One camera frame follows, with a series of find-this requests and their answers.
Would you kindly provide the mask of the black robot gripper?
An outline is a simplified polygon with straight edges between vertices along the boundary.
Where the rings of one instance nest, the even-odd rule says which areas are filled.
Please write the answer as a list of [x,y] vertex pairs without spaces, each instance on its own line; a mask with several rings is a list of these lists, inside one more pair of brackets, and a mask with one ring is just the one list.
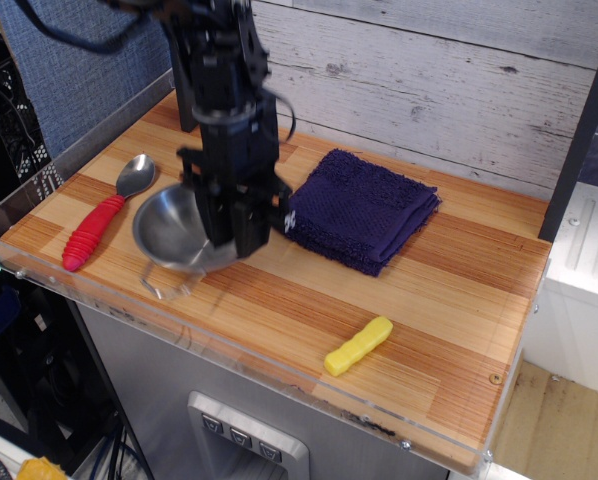
[[280,145],[277,99],[258,99],[241,108],[193,108],[203,146],[177,151],[183,183],[195,191],[204,231],[215,247],[235,241],[237,257],[266,245],[270,224],[286,229],[294,213],[290,187],[277,176]]

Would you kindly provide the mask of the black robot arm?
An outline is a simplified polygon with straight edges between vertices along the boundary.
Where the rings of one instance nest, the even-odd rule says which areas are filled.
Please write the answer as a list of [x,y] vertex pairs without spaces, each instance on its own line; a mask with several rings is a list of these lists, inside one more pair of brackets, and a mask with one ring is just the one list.
[[202,140],[182,147],[183,182],[196,195],[212,245],[233,244],[246,258],[289,213],[291,188],[277,176],[282,139],[277,104],[267,90],[268,53],[248,1],[160,1],[161,23],[191,94]]

